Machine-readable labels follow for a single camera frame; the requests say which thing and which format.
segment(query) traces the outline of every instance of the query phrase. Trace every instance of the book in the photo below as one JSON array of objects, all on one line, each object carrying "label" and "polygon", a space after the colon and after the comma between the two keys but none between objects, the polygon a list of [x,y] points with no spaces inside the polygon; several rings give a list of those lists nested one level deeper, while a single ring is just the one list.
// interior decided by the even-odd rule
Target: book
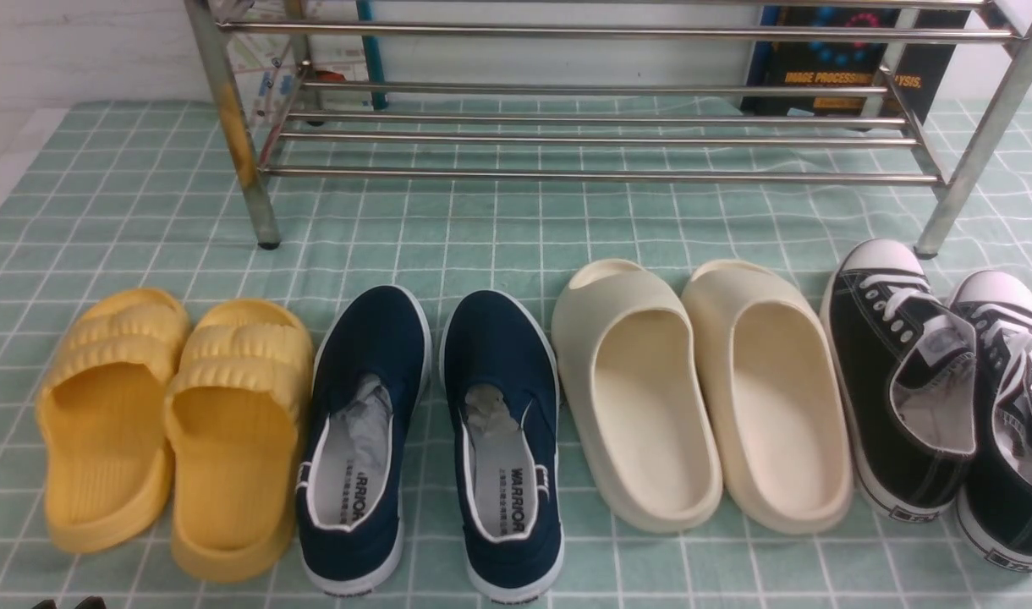
[{"label": "book", "polygon": [[[895,27],[899,10],[867,8],[779,7],[776,25],[826,27]],[[969,11],[920,11],[915,27],[964,28]],[[926,120],[940,81],[953,59],[952,44],[908,44],[896,70],[903,96]],[[803,87],[865,87],[873,82],[884,55],[884,45],[869,42],[774,42],[759,58],[754,45],[751,85]],[[756,65],[757,59],[763,65]],[[861,97],[755,97],[743,99],[743,109],[756,116],[816,115],[858,116]],[[899,113],[895,101],[884,101],[882,116]]]}]

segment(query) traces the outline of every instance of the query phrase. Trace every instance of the rubber foot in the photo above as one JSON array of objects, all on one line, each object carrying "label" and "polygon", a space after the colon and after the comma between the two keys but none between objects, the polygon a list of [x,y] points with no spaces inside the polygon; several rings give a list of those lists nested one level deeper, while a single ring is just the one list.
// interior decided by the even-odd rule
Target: rubber foot
[{"label": "rubber foot", "polygon": [[926,253],[925,251],[918,251],[918,246],[914,246],[913,250],[914,250],[914,257],[918,258],[920,260],[933,260],[934,258],[937,257],[936,251],[934,251],[934,253],[932,254]]}]

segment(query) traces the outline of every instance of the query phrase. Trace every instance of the white slide sandal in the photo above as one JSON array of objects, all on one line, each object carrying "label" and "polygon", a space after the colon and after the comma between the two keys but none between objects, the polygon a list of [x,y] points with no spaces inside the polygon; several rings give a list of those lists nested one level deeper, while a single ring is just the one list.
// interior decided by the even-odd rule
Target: white slide sandal
[{"label": "white slide sandal", "polygon": [[741,260],[699,267],[682,302],[730,496],[776,532],[834,527],[851,505],[851,452],[813,308]]},{"label": "white slide sandal", "polygon": [[715,512],[720,460],[678,295],[627,260],[574,275],[553,323],[558,372],[603,499],[645,532],[681,532]]}]

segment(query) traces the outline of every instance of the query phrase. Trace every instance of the white rubber toe cap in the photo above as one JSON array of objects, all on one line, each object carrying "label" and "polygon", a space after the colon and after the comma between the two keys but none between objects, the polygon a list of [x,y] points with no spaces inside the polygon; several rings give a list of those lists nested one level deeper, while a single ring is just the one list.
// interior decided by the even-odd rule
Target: white rubber toe cap
[{"label": "white rubber toe cap", "polygon": [[979,270],[970,275],[956,290],[956,301],[1004,302],[1032,312],[1031,289],[1001,270]]},{"label": "white rubber toe cap", "polygon": [[892,239],[870,239],[858,244],[847,255],[842,269],[901,269],[924,275],[913,251]]}]

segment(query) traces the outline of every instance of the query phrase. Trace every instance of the blue canvas shoe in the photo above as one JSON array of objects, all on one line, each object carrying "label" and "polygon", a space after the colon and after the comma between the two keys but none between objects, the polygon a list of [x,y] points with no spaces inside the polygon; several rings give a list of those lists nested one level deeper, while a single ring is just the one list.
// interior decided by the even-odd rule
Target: blue canvas shoe
[{"label": "blue canvas shoe", "polygon": [[397,286],[354,299],[320,346],[295,501],[307,574],[324,592],[360,597],[399,565],[404,442],[431,352],[422,307]]},{"label": "blue canvas shoe", "polygon": [[482,290],[449,317],[440,350],[455,432],[466,575],[493,602],[539,598],[561,570],[557,363],[530,313]]}]

